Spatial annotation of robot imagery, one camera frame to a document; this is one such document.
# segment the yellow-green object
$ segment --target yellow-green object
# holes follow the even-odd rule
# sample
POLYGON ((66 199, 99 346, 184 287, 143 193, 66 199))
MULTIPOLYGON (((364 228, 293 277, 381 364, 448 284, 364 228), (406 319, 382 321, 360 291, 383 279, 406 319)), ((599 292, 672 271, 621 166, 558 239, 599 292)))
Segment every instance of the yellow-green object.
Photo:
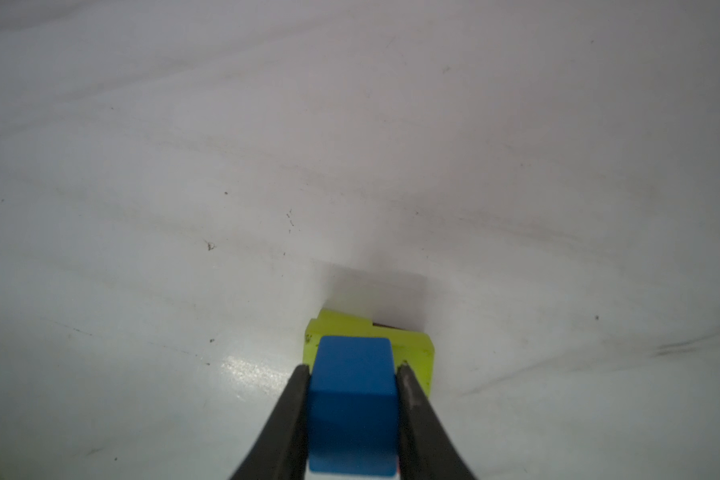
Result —
POLYGON ((320 339, 326 335, 389 339, 392 343, 394 368, 400 367, 404 362, 409 364, 416 374, 416 379, 422 386, 424 394, 429 396, 432 365, 434 364, 434 345, 426 333, 376 326, 372 321, 359 316, 322 309, 316 319, 309 321, 307 330, 304 332, 303 362, 309 365, 310 370, 315 365, 320 339))

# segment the blue rectangular object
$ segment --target blue rectangular object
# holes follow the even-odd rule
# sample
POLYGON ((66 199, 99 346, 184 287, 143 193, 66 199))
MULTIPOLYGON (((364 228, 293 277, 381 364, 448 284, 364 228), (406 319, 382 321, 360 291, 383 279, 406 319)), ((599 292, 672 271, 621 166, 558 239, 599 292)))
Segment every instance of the blue rectangular object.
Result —
POLYGON ((397 472, 398 390, 388 339, 321 338, 307 401, 310 470, 397 472))

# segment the white marble surface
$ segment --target white marble surface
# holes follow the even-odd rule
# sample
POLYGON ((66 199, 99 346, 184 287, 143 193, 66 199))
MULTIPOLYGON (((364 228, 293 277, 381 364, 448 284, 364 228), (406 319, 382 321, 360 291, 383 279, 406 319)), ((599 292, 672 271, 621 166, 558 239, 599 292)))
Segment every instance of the white marble surface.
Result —
POLYGON ((224 479, 324 304, 480 478, 720 478, 720 0, 0 1, 0 477, 224 479))

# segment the white table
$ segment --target white table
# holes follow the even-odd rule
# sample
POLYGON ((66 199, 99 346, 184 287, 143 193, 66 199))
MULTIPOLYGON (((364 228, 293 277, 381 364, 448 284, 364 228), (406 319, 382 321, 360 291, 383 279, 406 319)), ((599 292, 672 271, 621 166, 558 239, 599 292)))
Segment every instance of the white table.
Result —
POLYGON ((720 478, 720 0, 0 1, 0 478, 227 478, 324 305, 480 478, 720 478))

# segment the blue cube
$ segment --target blue cube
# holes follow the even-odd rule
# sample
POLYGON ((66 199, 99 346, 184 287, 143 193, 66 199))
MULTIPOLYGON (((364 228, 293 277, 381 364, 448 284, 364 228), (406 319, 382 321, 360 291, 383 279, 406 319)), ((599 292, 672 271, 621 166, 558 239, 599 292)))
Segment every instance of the blue cube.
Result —
POLYGON ((310 470, 378 476, 397 472, 398 390, 389 340, 321 338, 307 409, 310 470))

